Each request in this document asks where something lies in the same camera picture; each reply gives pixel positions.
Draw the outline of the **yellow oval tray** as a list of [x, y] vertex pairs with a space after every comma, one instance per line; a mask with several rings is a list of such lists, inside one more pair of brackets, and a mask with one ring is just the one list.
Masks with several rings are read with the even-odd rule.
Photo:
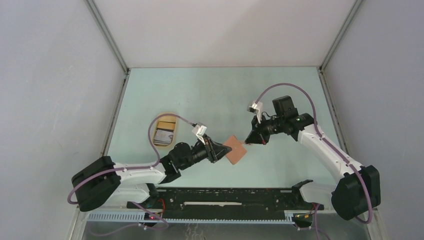
[[161, 117], [154, 122], [151, 139], [155, 147], [164, 149], [174, 145], [179, 120], [173, 114], [173, 112], [161, 112], [159, 114]]

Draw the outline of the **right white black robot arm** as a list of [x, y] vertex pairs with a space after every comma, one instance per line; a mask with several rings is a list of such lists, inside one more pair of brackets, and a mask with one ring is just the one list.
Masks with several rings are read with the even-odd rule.
[[304, 209], [310, 203], [331, 206], [344, 220], [357, 218], [381, 204], [380, 173], [373, 166], [364, 166], [336, 146], [308, 114], [299, 114], [288, 95], [272, 101], [275, 115], [265, 117], [263, 104], [253, 101], [247, 108], [255, 114], [252, 130], [245, 143], [266, 145], [276, 134], [291, 136], [311, 151], [329, 171], [335, 185], [307, 180], [291, 194], [291, 204]]

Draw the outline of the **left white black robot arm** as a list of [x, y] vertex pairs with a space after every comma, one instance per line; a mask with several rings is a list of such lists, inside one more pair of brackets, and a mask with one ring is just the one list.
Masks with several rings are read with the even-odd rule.
[[231, 151], [230, 146], [205, 135], [193, 146], [177, 143], [152, 166], [115, 163], [110, 156], [102, 156], [72, 177], [70, 195], [76, 197], [74, 204], [82, 212], [104, 205], [125, 206], [129, 202], [153, 208], [158, 202], [155, 185], [176, 180], [183, 170], [203, 160], [216, 163]]

